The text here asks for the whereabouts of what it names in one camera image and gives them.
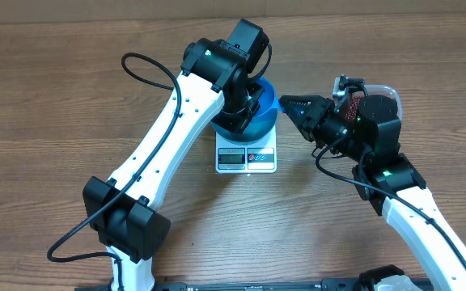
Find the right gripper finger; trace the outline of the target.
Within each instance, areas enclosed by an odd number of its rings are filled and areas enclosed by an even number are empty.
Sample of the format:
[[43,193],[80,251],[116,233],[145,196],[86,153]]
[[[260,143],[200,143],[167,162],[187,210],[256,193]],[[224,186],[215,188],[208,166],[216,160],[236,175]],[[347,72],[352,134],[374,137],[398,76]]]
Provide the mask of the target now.
[[285,114],[295,125],[301,125],[307,116],[308,102],[281,100],[280,105]]
[[279,99],[279,103],[282,106],[290,106],[291,104],[309,106],[314,104],[319,98],[320,95],[283,95]]

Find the blue plastic scoop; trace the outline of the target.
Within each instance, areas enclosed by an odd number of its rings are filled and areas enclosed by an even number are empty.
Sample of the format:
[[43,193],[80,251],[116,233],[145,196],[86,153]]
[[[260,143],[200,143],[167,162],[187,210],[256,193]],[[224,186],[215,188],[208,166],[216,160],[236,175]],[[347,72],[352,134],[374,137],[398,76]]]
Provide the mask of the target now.
[[278,110],[278,111],[283,112],[283,113],[286,112],[285,109],[284,109],[284,108],[282,107],[282,105],[280,104],[280,100],[279,100],[278,97],[275,97],[275,98],[273,99],[273,101],[271,102],[269,108],[270,108],[270,109]]

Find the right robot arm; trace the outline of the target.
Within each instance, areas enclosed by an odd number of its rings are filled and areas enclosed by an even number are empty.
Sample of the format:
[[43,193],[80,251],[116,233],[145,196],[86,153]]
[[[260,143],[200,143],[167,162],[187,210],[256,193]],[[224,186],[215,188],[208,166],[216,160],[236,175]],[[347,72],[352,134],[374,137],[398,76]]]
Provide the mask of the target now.
[[302,136],[316,144],[317,169],[357,188],[405,241],[434,289],[466,290],[466,246],[400,152],[397,101],[385,95],[366,95],[357,103],[283,95],[279,103]]

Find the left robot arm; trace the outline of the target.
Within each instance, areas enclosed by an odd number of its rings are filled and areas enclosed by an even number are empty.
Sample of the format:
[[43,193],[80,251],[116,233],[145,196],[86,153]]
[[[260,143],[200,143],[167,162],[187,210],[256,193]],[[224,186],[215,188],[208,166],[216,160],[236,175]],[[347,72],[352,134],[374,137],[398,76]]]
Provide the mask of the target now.
[[88,180],[83,199],[90,227],[112,260],[109,289],[153,289],[152,258],[171,225],[156,210],[208,124],[238,143],[259,141],[272,129],[269,86],[262,71],[253,71],[271,51],[263,29],[246,19],[225,40],[189,44],[171,97],[139,146],[107,180]]

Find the teal blue bowl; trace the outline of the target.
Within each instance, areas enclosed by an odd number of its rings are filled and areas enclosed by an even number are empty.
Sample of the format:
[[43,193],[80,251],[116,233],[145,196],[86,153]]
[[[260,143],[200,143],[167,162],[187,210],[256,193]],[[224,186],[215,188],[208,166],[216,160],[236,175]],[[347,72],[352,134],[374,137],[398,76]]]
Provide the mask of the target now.
[[273,84],[261,77],[256,81],[256,85],[263,89],[258,99],[260,108],[246,129],[242,133],[231,133],[212,121],[212,127],[219,136],[237,143],[253,143],[265,136],[276,124],[278,110],[269,108],[273,99],[277,97]]

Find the white digital kitchen scale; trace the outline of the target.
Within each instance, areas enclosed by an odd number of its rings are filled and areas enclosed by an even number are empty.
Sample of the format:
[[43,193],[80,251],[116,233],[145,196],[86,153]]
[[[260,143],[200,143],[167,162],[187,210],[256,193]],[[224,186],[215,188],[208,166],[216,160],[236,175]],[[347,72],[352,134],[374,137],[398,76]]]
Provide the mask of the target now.
[[261,139],[230,141],[216,133],[215,170],[219,174],[272,174],[277,170],[276,126]]

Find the red beans in container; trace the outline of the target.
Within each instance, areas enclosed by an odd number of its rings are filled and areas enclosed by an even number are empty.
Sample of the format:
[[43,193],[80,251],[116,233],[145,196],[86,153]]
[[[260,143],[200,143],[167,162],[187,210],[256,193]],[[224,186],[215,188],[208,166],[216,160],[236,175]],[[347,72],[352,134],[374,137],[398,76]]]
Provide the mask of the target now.
[[364,99],[363,96],[353,96],[350,100],[350,106],[345,114],[347,120],[355,120],[358,114],[358,106],[360,102]]

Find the clear plastic container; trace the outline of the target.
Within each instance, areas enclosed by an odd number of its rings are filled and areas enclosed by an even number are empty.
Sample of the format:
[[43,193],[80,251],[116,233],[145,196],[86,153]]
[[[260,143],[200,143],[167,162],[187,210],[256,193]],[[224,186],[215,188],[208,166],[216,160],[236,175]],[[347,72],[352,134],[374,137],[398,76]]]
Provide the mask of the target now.
[[[376,85],[376,84],[365,85],[365,88],[369,94],[384,95],[390,99],[394,99],[397,102],[397,116],[399,117],[400,120],[402,120],[402,117],[403,117],[402,103],[401,103],[399,94],[394,88],[388,85],[380,85],[380,84],[379,85]],[[346,97],[347,95],[348,94],[345,93],[345,90],[341,90],[340,86],[337,83],[335,83],[334,88],[333,88],[334,100],[338,103],[342,100],[343,97]]]

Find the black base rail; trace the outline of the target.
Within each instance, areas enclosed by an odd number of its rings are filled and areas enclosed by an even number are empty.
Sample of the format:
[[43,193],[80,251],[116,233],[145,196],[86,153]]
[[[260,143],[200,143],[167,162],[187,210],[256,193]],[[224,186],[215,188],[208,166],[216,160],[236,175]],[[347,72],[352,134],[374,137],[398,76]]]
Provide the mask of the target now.
[[330,278],[321,282],[223,285],[187,285],[185,283],[155,284],[154,291],[355,291],[362,287],[356,278]]

